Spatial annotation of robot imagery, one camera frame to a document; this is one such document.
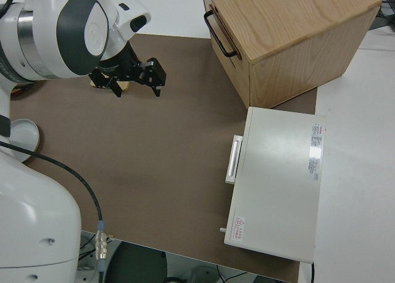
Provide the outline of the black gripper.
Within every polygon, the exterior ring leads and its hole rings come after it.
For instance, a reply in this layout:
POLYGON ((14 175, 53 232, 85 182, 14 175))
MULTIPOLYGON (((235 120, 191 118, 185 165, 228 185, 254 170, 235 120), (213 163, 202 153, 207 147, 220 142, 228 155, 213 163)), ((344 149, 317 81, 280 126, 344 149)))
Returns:
POLYGON ((118 81, 134 81, 149 86, 155 96, 160 97, 167 77, 156 58, 142 62, 131 46, 125 46, 115 56, 100 61, 88 76, 96 88, 111 89, 117 97, 121 97, 123 92, 118 81))

